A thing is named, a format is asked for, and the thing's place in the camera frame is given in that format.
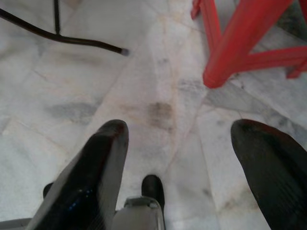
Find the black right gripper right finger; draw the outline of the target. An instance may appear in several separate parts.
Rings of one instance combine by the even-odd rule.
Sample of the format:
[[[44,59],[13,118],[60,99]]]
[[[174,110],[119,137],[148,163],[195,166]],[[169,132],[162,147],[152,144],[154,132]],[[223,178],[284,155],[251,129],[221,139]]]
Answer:
[[[272,230],[307,228],[307,152],[290,135],[240,119],[231,126],[234,152]]]

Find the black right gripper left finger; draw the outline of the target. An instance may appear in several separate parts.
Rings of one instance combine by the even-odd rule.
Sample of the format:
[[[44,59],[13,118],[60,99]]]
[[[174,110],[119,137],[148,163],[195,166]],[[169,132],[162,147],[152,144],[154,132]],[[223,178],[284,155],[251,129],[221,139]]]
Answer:
[[[28,230],[109,230],[115,215],[129,131],[110,120],[49,186]]]

